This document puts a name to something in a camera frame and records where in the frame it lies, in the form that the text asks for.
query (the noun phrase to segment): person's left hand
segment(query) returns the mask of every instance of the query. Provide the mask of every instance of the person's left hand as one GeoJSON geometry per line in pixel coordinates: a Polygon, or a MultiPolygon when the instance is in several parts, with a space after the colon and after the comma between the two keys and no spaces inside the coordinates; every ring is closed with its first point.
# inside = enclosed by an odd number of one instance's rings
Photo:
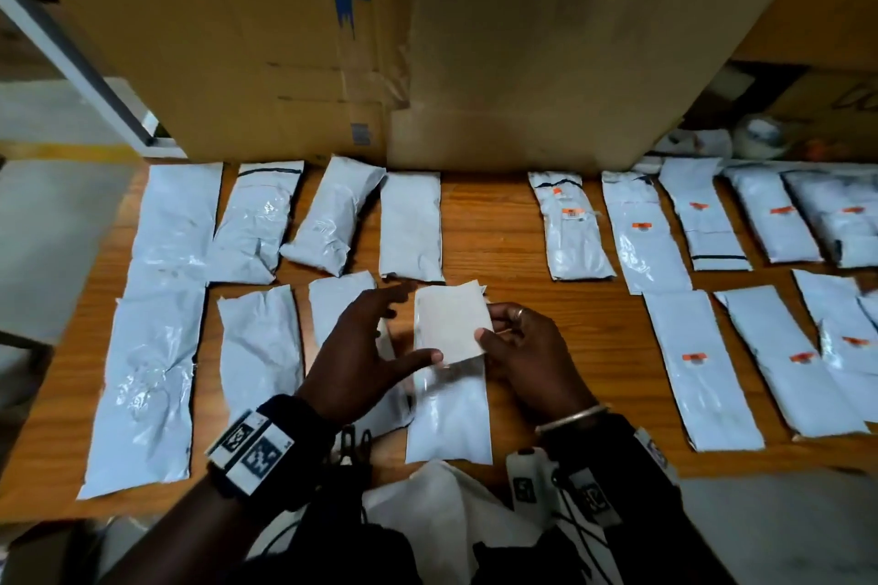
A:
{"type": "Polygon", "coordinates": [[[362,292],[338,318],[296,395],[327,421],[343,426],[364,416],[412,372],[440,363],[439,350],[415,350],[392,361],[379,357],[379,320],[396,316],[390,303],[404,303],[413,290],[413,282],[404,282],[362,292]]]}

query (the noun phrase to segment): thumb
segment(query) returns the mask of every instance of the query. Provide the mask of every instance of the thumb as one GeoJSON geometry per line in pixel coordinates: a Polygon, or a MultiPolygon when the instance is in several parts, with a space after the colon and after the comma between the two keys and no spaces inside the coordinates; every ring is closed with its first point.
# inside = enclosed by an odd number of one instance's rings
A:
{"type": "Polygon", "coordinates": [[[506,340],[488,329],[476,329],[476,340],[485,353],[498,363],[506,363],[514,351],[506,340]]]}
{"type": "Polygon", "coordinates": [[[397,377],[403,380],[416,370],[442,363],[442,358],[443,355],[439,350],[415,350],[393,361],[393,368],[397,377]]]}

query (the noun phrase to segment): hand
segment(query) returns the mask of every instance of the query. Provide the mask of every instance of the hand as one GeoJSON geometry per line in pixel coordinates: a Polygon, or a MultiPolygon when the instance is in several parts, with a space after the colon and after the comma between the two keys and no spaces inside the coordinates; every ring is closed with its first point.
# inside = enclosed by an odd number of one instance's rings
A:
{"type": "Polygon", "coordinates": [[[506,373],[521,402],[546,421],[598,404],[549,317],[517,303],[492,303],[488,312],[495,332],[477,329],[476,340],[506,373]]]}
{"type": "Polygon", "coordinates": [[[296,395],[343,426],[364,416],[415,370],[441,362],[439,350],[416,350],[392,361],[379,357],[379,320],[395,317],[390,303],[404,303],[413,290],[413,282],[404,282],[362,292],[338,318],[296,395]]]}

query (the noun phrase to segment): person's right hand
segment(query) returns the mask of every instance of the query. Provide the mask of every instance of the person's right hand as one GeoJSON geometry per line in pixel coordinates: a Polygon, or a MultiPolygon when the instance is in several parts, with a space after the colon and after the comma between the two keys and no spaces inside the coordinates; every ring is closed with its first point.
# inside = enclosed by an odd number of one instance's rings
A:
{"type": "Polygon", "coordinates": [[[476,340],[506,373],[521,402],[547,422],[598,404],[549,317],[517,303],[492,303],[488,312],[495,332],[477,329],[476,340]]]}

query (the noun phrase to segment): white plastic mailer bag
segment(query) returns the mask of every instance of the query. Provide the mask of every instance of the white plastic mailer bag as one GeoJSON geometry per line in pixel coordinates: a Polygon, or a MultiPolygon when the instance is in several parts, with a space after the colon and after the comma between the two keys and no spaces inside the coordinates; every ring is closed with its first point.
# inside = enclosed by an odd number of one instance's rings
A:
{"type": "Polygon", "coordinates": [[[793,206],[777,171],[751,165],[729,167],[723,174],[744,203],[750,224],[772,264],[823,261],[814,236],[793,206]]]}
{"type": "MultiPolygon", "coordinates": [[[[350,273],[341,278],[322,278],[308,285],[308,300],[311,302],[311,315],[314,322],[314,339],[319,347],[335,328],[335,323],[342,316],[345,308],[368,289],[375,289],[375,279],[368,271],[350,273]]],[[[385,361],[393,360],[396,354],[387,330],[387,322],[379,320],[379,336],[375,344],[379,356],[385,361]]],[[[388,391],[384,398],[366,414],[355,422],[357,434],[370,431],[372,436],[380,436],[398,428],[407,426],[412,421],[412,407],[402,382],[388,391]]]]}
{"type": "Polygon", "coordinates": [[[414,374],[407,463],[434,458],[493,463],[485,355],[474,335],[478,328],[490,329],[491,316],[477,280],[415,293],[414,347],[441,350],[444,364],[414,374]]]}
{"type": "Polygon", "coordinates": [[[379,275],[445,282],[438,173],[392,171],[381,186],[379,275]]]}
{"type": "Polygon", "coordinates": [[[211,246],[211,282],[270,285],[305,163],[241,165],[211,246]]]}
{"type": "Polygon", "coordinates": [[[658,180],[671,195],[696,271],[752,271],[713,186],[721,158],[665,158],[658,180]]]}
{"type": "Polygon", "coordinates": [[[118,300],[77,499],[189,477],[192,358],[204,293],[202,287],[118,300]]]}
{"type": "Polygon", "coordinates": [[[715,295],[728,308],[790,428],[806,437],[868,432],[774,287],[715,295]]]}
{"type": "Polygon", "coordinates": [[[878,192],[862,177],[787,171],[789,190],[840,268],[878,266],[878,192]]]}
{"type": "Polygon", "coordinates": [[[341,275],[360,209],[385,174],[383,167],[334,156],[317,187],[308,215],[292,242],[281,246],[281,255],[291,262],[323,269],[336,277],[341,275]]]}
{"type": "Polygon", "coordinates": [[[863,420],[878,422],[878,330],[863,309],[857,281],[798,269],[793,275],[832,377],[863,420]]]}
{"type": "Polygon", "coordinates": [[[601,175],[621,272],[632,294],[692,289],[680,248],[650,177],[637,171],[601,175]]]}
{"type": "Polygon", "coordinates": [[[152,165],[140,203],[126,298],[207,285],[222,163],[152,165]]]}
{"type": "Polygon", "coordinates": [[[756,451],[765,440],[703,291],[643,294],[664,368],[696,451],[756,451]]]}
{"type": "Polygon", "coordinates": [[[219,299],[219,377],[230,420],[271,396],[293,395],[305,374],[299,315],[289,285],[219,299]]]}
{"type": "Polygon", "coordinates": [[[552,279],[615,276],[600,246],[597,214],[582,191],[582,177],[557,171],[532,171],[528,178],[543,213],[546,258],[552,279]]]}

